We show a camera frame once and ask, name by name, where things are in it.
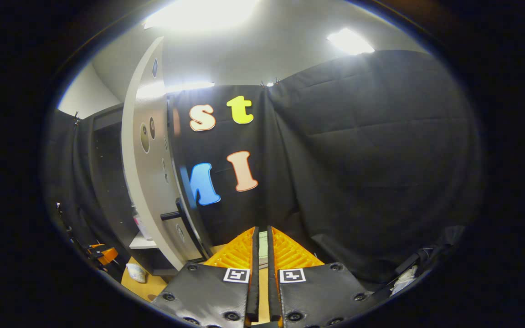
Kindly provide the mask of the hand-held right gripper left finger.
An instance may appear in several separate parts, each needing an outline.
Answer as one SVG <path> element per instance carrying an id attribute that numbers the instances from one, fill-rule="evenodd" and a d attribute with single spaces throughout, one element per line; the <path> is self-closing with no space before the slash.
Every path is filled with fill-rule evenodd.
<path id="1" fill-rule="evenodd" d="M 248 328 L 259 314 L 258 233 L 252 227 L 204 263 L 187 263 L 153 305 L 196 328 Z"/>

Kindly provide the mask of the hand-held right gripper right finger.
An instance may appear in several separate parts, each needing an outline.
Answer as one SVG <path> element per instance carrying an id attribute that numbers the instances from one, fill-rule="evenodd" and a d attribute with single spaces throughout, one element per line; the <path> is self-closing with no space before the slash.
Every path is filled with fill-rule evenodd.
<path id="1" fill-rule="evenodd" d="M 268 227 L 268 300 L 280 328 L 333 328 L 384 300 L 342 263 L 323 263 L 291 237 Z"/>

